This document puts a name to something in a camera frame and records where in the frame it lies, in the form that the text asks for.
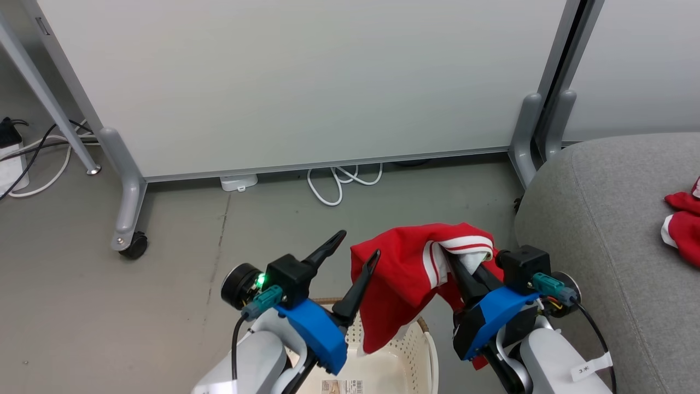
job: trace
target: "white partition panel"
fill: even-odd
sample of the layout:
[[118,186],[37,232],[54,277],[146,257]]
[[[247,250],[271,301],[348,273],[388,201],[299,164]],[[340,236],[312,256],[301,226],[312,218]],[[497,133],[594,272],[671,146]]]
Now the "white partition panel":
[[144,177],[503,148],[564,0],[38,0]]
[[563,139],[700,130],[700,1],[606,0]]

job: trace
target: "gray metal leg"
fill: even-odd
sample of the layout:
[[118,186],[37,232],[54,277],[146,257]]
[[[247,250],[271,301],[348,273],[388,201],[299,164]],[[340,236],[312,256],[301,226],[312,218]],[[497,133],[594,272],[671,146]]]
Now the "gray metal leg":
[[114,238],[112,238],[112,249],[124,250],[132,242],[141,204],[146,194],[146,181],[141,176],[119,132],[113,128],[103,128],[98,133],[100,140],[104,141],[102,149],[109,155],[122,179],[122,203],[119,207]]
[[564,130],[576,101],[576,92],[570,89],[571,81],[601,13],[604,0],[588,0],[582,3],[581,18],[572,26],[571,45],[563,54],[559,75],[554,81],[554,90],[547,97],[542,118],[535,128],[535,143],[542,159],[549,160],[561,151]]
[[533,93],[525,97],[520,108],[518,121],[515,123],[515,131],[510,142],[510,148],[508,149],[510,161],[525,189],[527,189],[530,181],[535,177],[535,172],[537,172],[530,152],[530,141],[535,132],[542,105],[540,93]]
[[54,97],[48,89],[46,82],[41,78],[39,71],[25,51],[25,47],[22,46],[20,40],[10,28],[10,25],[7,23],[2,13],[0,13],[0,43],[2,43],[2,46],[7,51],[8,55],[10,55],[12,61],[27,80],[29,86],[31,86],[34,94],[39,98],[41,104],[43,104],[53,118],[53,121],[58,125],[58,128],[71,144],[71,147],[76,151],[80,161],[82,161],[83,165],[87,168],[87,174],[97,174],[101,167],[95,164],[92,157],[90,157],[85,145],[83,145],[81,139],[78,138],[75,130],[73,130],[73,126],[68,122],[68,117],[63,112],[63,109],[61,109],[61,106],[58,105],[56,97]]
[[566,129],[566,124],[575,102],[576,92],[571,89],[559,93],[559,96],[556,98],[552,115],[547,120],[549,124],[545,126],[545,129],[549,130],[549,132],[538,136],[537,140],[538,147],[540,147],[540,154],[545,161],[551,159],[555,154],[561,151],[561,141],[564,138],[564,130]]

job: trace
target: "white power adapter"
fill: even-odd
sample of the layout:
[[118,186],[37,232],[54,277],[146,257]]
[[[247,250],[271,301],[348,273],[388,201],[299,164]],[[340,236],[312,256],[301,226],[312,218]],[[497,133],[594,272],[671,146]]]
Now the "white power adapter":
[[[9,121],[9,118],[3,121],[2,127],[0,127],[0,156],[9,155],[24,147],[20,134],[15,130],[14,126],[6,124],[6,121]],[[15,183],[22,171],[25,170],[26,165],[27,159],[25,155],[0,161],[0,194],[5,193]],[[22,177],[22,180],[15,186],[13,191],[25,188],[28,185],[29,173]]]

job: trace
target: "circular motor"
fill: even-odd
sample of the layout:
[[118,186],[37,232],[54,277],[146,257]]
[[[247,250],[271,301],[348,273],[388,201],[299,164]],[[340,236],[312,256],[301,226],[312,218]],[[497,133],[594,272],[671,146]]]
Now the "circular motor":
[[221,299],[238,311],[258,295],[265,282],[265,273],[243,263],[232,269],[221,284]]

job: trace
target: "teal connector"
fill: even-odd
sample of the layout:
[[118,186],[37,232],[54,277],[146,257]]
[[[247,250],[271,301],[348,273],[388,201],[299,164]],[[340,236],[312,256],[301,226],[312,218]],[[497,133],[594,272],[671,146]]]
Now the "teal connector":
[[260,317],[266,310],[282,302],[282,288],[278,285],[270,286],[264,292],[253,298],[250,304],[245,305],[241,314],[247,314],[246,321],[252,321]]
[[576,292],[564,285],[564,282],[538,272],[532,277],[532,287],[545,296],[552,296],[566,306],[572,306],[571,297],[577,298]]
[[538,272],[532,276],[532,286],[540,293],[556,297],[564,286],[564,282],[556,280],[551,276]]

